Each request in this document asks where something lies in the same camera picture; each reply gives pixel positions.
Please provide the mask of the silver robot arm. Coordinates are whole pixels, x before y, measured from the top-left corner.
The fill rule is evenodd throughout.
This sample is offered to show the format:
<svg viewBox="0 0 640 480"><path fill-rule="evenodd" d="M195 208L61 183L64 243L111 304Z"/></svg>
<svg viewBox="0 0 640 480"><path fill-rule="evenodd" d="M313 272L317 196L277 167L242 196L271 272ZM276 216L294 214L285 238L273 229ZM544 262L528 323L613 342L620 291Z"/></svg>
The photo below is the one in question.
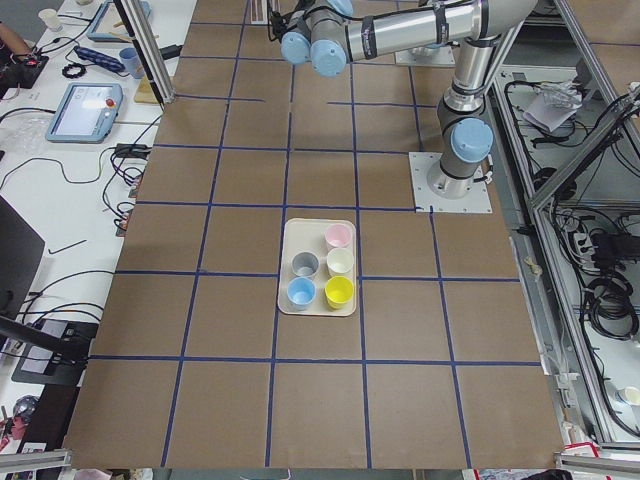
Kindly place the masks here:
<svg viewBox="0 0 640 480"><path fill-rule="evenodd" d="M438 106L444 151L431 172L436 192L466 186L489 155L493 132L478 113L492 76L533 1L422 1L418 7L356 18L349 1L300 1L268 12L270 38L292 65L335 77L347 64L415 48L460 44L459 62Z"/></svg>

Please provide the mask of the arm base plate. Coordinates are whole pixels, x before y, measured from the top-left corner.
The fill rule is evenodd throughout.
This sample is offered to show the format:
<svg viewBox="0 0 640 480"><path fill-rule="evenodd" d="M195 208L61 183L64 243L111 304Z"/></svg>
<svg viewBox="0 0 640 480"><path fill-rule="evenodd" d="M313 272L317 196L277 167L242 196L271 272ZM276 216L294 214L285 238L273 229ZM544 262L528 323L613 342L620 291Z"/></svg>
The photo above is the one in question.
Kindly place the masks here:
<svg viewBox="0 0 640 480"><path fill-rule="evenodd" d="M490 214L488 184L491 172L478 165L464 180L447 177L439 152L410 152L411 183L415 210L422 213Z"/></svg>
<svg viewBox="0 0 640 480"><path fill-rule="evenodd" d="M401 66L430 68L454 68L455 59L450 46L438 48L417 47L394 54L395 63Z"/></svg>

